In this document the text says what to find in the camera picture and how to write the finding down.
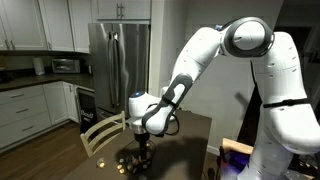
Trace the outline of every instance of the microwave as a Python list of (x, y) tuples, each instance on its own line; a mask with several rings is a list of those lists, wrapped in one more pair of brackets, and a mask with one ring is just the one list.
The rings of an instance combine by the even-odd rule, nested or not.
[(80, 73), (80, 61), (76, 59), (52, 59), (54, 73)]

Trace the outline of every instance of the dining table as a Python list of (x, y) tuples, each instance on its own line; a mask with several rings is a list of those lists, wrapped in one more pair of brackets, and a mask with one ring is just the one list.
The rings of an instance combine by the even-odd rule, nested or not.
[[(134, 133), (130, 128), (127, 128), (71, 171), (64, 179), (201, 179), (211, 118), (183, 110), (176, 110), (176, 116), (180, 123), (177, 135), (150, 136), (150, 141), (155, 145), (155, 148), (152, 165), (145, 171), (135, 175), (121, 174), (117, 168), (123, 148), (134, 142)], [(173, 132), (177, 127), (176, 120), (170, 121), (167, 132)], [(97, 162), (101, 161), (101, 158), (105, 163), (103, 168), (97, 166)]]

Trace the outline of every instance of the wooden chair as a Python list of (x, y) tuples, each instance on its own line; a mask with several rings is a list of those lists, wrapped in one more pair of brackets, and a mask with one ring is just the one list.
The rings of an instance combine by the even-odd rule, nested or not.
[[(110, 125), (110, 124), (114, 123), (116, 125), (113, 125), (112, 127), (106, 128), (106, 125)], [(107, 119), (104, 119), (100, 122), (98, 122), (97, 124), (95, 124), (94, 126), (92, 126), (90, 129), (88, 129), (87, 132), (82, 133), (80, 135), (80, 138), (82, 140), (82, 143), (84, 145), (84, 148), (87, 151), (88, 156), (92, 156), (94, 153), (96, 153), (97, 151), (99, 151), (103, 146), (105, 146), (106, 144), (108, 144), (112, 139), (114, 139), (117, 135), (119, 135), (119, 133), (117, 134), (112, 134), (115, 131), (119, 131), (119, 130), (125, 130), (126, 125), (125, 125), (125, 114), (124, 111), (121, 112), (121, 114), (115, 115), (115, 116), (111, 116)], [(93, 133), (97, 133), (98, 135), (95, 136), (91, 141), (90, 140), (90, 136)]]

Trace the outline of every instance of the refrigerator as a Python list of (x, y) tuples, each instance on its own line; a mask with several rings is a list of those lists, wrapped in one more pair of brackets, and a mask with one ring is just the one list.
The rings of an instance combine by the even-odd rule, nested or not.
[(123, 110), (129, 118), (129, 97), (148, 88), (150, 25), (88, 26), (98, 121)]

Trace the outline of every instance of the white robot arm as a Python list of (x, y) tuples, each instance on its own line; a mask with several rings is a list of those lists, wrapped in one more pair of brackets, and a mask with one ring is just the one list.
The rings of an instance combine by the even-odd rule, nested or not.
[(287, 33), (273, 33), (265, 22), (253, 17), (232, 21), (219, 30), (198, 30), (180, 53), (162, 98), (146, 93), (130, 98), (135, 122), (150, 134), (164, 134), (188, 90), (219, 54), (252, 60), (264, 104), (250, 163), (237, 179), (282, 179), (292, 153), (320, 151), (320, 127), (306, 100), (292, 38)]

